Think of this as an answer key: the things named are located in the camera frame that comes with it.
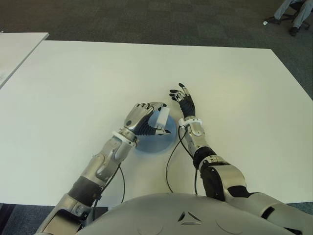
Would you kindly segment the robot left hand black silver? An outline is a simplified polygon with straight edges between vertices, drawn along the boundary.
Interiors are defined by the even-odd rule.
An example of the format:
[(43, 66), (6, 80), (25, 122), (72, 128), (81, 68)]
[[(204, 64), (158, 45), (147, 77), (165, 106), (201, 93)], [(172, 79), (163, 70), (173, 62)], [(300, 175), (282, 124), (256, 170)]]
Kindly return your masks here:
[(162, 102), (136, 104), (124, 120), (124, 127), (133, 132), (136, 136), (166, 135), (169, 130), (162, 130), (149, 125), (148, 121), (154, 111), (166, 107)]

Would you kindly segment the robot right hand black silver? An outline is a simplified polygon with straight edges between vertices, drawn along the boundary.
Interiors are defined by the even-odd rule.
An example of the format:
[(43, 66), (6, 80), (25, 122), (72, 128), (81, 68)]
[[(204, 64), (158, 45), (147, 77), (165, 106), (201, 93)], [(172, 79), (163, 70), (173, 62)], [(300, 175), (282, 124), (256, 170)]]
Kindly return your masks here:
[(194, 101), (187, 89), (182, 83), (179, 83), (181, 90), (171, 89), (169, 96), (180, 106), (184, 118), (195, 117), (196, 109)]

